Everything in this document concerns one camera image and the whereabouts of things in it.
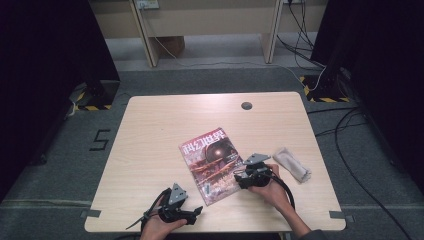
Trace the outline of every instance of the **gray carpet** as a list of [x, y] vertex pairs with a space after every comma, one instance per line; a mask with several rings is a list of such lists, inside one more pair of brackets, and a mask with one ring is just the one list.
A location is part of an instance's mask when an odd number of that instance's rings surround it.
[[[301, 76], [302, 69], [293, 69]], [[308, 112], [356, 106], [350, 103], [311, 103], [301, 84], [283, 68], [206, 69], [146, 72], [120, 72], [121, 85], [111, 110], [77, 111], [63, 122], [49, 151], [48, 162], [27, 167], [0, 205], [0, 239], [114, 239], [116, 234], [93, 234], [84, 230], [85, 219], [94, 198], [103, 168], [126, 104], [131, 96], [296, 91], [301, 93]], [[348, 110], [311, 113], [316, 134], [334, 129]], [[359, 113], [351, 126], [338, 133], [338, 143], [346, 162], [357, 178], [413, 239], [424, 239], [423, 195], [407, 174], [390, 164], [371, 126]], [[103, 151], [93, 142], [98, 130], [108, 139]], [[406, 239], [392, 219], [356, 183], [341, 160], [334, 134], [317, 137], [342, 210], [348, 216], [347, 228], [326, 232], [329, 239]], [[275, 234], [181, 235], [169, 239], [275, 239]]]

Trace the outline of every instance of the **black curtain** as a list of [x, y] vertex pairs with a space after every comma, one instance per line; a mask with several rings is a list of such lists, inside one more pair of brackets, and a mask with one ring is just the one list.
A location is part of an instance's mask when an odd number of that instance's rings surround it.
[[0, 199], [48, 148], [83, 82], [119, 80], [86, 0], [2, 1]]

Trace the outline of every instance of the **sleeve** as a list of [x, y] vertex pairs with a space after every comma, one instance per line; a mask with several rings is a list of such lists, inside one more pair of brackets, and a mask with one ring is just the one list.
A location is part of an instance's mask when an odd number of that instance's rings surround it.
[[299, 240], [327, 240], [327, 237], [324, 235], [324, 232], [321, 230], [314, 230], [305, 236], [299, 238]]

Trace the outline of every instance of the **magazine title text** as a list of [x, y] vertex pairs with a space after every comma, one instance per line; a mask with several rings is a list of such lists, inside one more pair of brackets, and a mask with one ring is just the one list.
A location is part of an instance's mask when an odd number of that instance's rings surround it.
[[225, 133], [222, 130], [212, 132], [206, 136], [202, 136], [192, 142], [189, 142], [182, 146], [184, 154], [189, 154], [190, 152], [198, 151], [214, 142], [218, 142], [221, 139], [226, 138]]

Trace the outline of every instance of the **yellow and black tape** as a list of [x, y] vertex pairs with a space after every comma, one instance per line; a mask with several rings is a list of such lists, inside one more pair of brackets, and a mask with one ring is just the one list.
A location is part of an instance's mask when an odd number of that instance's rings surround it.
[[98, 111], [98, 110], [110, 110], [112, 107], [111, 104], [104, 105], [81, 105], [79, 102], [84, 98], [85, 91], [82, 91], [78, 96], [77, 104], [75, 106], [75, 110], [83, 110], [83, 111]]
[[[305, 77], [300, 77], [299, 78], [300, 81], [304, 84], [305, 81]], [[303, 90], [305, 91], [305, 95], [306, 95], [306, 99], [308, 99], [308, 101], [310, 102], [328, 102], [328, 103], [332, 103], [332, 102], [349, 102], [349, 98], [346, 96], [316, 96], [314, 95], [313, 91], [309, 90], [309, 87], [307, 85], [304, 84], [304, 88]]]

